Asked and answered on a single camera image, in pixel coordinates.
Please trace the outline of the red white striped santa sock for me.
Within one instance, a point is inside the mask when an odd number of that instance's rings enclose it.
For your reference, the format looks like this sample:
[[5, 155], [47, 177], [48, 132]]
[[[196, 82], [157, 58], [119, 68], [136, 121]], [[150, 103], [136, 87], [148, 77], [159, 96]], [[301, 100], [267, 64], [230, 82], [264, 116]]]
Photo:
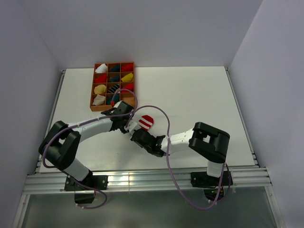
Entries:
[[154, 124], [154, 119], [149, 116], [149, 115], [143, 115], [141, 118], [138, 120], [138, 124], [140, 125], [141, 128], [143, 128], [146, 131], [149, 131], [150, 128]]

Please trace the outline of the dark green reindeer sock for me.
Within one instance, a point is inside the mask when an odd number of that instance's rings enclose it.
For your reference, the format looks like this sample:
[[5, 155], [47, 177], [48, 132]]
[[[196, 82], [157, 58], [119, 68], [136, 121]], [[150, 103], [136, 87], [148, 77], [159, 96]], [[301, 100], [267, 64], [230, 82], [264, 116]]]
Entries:
[[114, 105], [118, 101], [120, 101], [119, 94], [107, 94], [106, 105]]

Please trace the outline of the beige red sock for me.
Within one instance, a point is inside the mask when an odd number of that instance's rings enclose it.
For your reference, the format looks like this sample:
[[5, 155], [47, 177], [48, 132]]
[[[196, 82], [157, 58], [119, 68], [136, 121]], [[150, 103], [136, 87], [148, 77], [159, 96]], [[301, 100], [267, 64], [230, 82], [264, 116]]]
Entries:
[[93, 99], [92, 105], [93, 105], [93, 106], [104, 105], [105, 100], [106, 100], [106, 97], [105, 97], [104, 95], [98, 94], [98, 95]]

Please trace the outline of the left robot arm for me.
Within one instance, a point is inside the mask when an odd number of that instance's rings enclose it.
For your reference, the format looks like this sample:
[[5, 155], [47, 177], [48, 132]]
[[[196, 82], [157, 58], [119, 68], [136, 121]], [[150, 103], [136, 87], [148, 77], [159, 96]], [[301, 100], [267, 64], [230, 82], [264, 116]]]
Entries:
[[76, 159], [78, 146], [82, 141], [101, 133], [115, 130], [125, 133], [124, 127], [132, 111], [133, 106], [121, 101], [117, 107], [103, 111], [93, 119], [74, 124], [55, 122], [38, 149], [42, 161], [48, 160], [52, 164], [49, 168], [57, 168], [73, 177], [80, 189], [94, 187], [97, 181], [92, 172]]

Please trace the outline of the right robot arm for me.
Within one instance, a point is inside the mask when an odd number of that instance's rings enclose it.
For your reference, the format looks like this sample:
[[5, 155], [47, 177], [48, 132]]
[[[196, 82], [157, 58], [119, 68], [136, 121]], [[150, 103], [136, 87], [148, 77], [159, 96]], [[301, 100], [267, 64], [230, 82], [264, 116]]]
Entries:
[[169, 136], [153, 136], [147, 126], [133, 121], [125, 129], [129, 131], [131, 141], [156, 157], [192, 149], [208, 161], [205, 175], [207, 183], [216, 185], [221, 181], [230, 140], [227, 132], [202, 122], [195, 123], [187, 131]]

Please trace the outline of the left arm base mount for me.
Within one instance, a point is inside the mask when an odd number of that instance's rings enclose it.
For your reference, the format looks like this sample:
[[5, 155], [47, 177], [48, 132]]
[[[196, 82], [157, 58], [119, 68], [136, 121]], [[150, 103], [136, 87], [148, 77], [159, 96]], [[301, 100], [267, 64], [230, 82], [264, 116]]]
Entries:
[[[67, 176], [64, 191], [75, 192], [74, 201], [77, 206], [85, 209], [95, 209], [103, 206], [107, 202], [107, 195], [103, 192], [103, 190], [107, 189], [107, 184], [107, 175], [92, 175], [83, 181], [77, 181], [75, 178]], [[97, 206], [90, 206], [97, 198], [98, 193], [104, 196], [103, 202]]]

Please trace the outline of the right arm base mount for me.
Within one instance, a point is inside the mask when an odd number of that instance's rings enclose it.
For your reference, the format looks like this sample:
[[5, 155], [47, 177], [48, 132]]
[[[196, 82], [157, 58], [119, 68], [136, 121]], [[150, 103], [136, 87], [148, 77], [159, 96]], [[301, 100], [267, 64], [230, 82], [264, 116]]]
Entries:
[[[219, 178], [208, 176], [206, 171], [191, 172], [190, 178], [192, 187], [203, 188], [204, 195], [208, 200], [213, 201], [215, 199], [218, 192]], [[218, 201], [225, 196], [224, 187], [231, 187], [232, 185], [231, 173], [224, 171]]]

